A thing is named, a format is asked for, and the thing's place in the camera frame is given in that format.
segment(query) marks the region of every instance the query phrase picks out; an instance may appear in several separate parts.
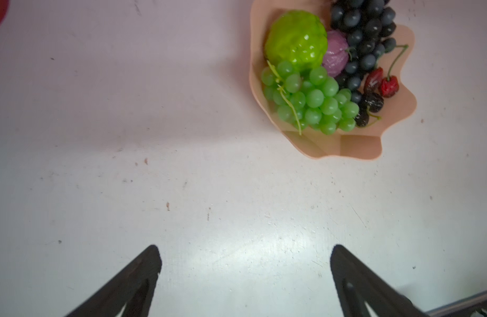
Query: fruit bowl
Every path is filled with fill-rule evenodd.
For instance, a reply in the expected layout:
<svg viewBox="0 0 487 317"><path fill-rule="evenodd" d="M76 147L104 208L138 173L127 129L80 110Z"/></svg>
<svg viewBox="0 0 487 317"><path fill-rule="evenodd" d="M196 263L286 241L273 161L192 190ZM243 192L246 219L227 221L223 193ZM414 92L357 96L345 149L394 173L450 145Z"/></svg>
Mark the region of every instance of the fruit bowl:
<svg viewBox="0 0 487 317"><path fill-rule="evenodd" d="M412 92L400 80L400 71L414 47L414 33L406 26L398 25L393 36L399 44L408 44L409 49L393 67L398 77L400 91L386 99L385 107L379 112L381 120L365 128L350 132L337 130L326 136L307 128L299 135L291 124L278 118L277 112L268 104L261 84L261 72L266 66L263 47L272 23L288 10L305 10L321 18L324 25L330 23L330 2L326 0L255 0L250 11L250 71L249 82L254 98L266 113L272 124L307 157L320 159L326 156L346 156L363 160L378 158L382 153L381 136L393 124L411 116L417 101ZM392 61L399 54L395 49L379 59L379 66L386 73Z"/></svg>

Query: red cherry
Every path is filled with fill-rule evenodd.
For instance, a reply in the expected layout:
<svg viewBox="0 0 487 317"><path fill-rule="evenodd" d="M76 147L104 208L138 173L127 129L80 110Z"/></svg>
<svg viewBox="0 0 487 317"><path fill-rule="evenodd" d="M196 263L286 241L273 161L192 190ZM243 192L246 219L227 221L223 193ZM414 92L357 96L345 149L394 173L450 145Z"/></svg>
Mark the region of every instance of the red cherry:
<svg viewBox="0 0 487 317"><path fill-rule="evenodd" d="M365 92L374 91L381 83L383 73L384 72L382 70L382 67L379 67L378 69L374 69L373 72L369 73L367 79L365 80L364 91Z"/></svg>
<svg viewBox="0 0 487 317"><path fill-rule="evenodd" d="M396 76L391 76L389 80L387 78L383 78L381 85L379 86L379 92L384 98L390 98L394 96L395 93L399 91L399 89L399 80Z"/></svg>

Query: table surface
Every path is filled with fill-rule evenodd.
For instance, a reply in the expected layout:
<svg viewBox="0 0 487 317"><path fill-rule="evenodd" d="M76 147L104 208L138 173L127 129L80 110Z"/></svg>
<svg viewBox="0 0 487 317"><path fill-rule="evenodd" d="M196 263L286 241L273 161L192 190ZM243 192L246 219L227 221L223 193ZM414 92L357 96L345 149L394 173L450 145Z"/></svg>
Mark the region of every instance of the table surface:
<svg viewBox="0 0 487 317"><path fill-rule="evenodd" d="M12 0L0 316L64 315L149 244L151 316L341 316L335 244L424 310L487 289L487 0L391 3L417 111L315 161L250 93L251 0Z"/></svg>

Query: green custard apple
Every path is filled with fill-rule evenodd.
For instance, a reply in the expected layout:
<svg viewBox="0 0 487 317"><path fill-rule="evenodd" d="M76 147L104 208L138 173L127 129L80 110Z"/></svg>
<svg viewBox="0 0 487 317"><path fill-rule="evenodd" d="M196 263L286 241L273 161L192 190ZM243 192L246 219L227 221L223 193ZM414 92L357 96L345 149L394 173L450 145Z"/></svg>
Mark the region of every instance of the green custard apple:
<svg viewBox="0 0 487 317"><path fill-rule="evenodd" d="M321 65L328 49L326 29L319 17L292 10L275 21L265 43L265 57L273 65L290 61L296 72Z"/></svg>

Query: bunch of black grapes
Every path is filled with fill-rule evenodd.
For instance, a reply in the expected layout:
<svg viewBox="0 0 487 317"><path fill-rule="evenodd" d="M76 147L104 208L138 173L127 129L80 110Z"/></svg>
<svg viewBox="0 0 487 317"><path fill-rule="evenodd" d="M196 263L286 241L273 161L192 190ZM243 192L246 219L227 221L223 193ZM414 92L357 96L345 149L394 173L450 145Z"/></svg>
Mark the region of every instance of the bunch of black grapes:
<svg viewBox="0 0 487 317"><path fill-rule="evenodd" d="M346 34L349 62L335 77L340 88L349 88L353 98L367 73L377 67L377 60L391 52L396 40L390 35L396 29L395 11L385 7L390 0L338 0L332 6L331 27Z"/></svg>

